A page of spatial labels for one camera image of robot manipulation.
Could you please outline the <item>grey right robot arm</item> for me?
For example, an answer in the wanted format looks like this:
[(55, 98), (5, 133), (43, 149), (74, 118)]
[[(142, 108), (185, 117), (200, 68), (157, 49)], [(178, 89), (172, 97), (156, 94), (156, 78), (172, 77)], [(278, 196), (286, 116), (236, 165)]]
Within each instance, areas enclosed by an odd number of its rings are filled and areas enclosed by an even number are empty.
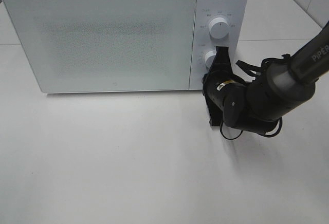
[(266, 58), (260, 66), (237, 61), (251, 82), (233, 73), (228, 47), (217, 47), (203, 77), (210, 125), (274, 137), (282, 117), (313, 97), (316, 81), (328, 72), (328, 25), (295, 54)]

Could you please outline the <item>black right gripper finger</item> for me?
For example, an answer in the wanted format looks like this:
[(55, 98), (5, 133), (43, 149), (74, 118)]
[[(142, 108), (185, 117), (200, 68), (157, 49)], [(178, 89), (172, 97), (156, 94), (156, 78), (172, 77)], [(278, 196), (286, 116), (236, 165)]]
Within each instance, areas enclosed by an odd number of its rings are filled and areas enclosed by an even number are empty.
[(216, 55), (209, 69), (209, 73), (217, 71), (233, 74), (229, 57), (229, 47), (216, 46)]

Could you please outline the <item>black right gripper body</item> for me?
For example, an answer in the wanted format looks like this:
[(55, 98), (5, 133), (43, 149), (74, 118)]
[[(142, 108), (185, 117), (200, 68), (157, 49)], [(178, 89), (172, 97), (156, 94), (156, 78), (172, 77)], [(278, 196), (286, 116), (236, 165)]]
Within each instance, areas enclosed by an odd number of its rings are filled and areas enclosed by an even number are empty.
[(279, 127), (279, 120), (263, 121), (254, 117), (246, 100), (246, 84), (225, 71), (207, 73), (203, 77), (203, 95), (210, 116), (210, 126), (223, 125), (265, 135)]

